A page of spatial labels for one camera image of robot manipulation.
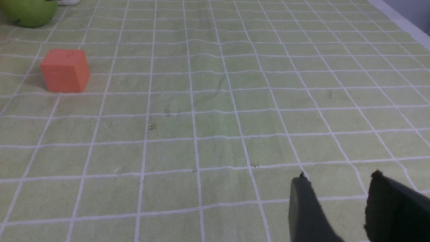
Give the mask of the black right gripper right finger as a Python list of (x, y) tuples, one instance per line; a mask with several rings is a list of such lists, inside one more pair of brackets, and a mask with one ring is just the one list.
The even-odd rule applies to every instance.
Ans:
[(430, 200), (406, 185), (384, 176), (371, 175), (364, 229), (370, 242), (428, 242)]

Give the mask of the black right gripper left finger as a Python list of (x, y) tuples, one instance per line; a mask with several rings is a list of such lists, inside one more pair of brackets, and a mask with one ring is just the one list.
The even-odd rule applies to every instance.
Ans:
[(289, 233), (292, 242), (342, 242), (329, 224), (311, 182), (301, 172), (291, 180)]

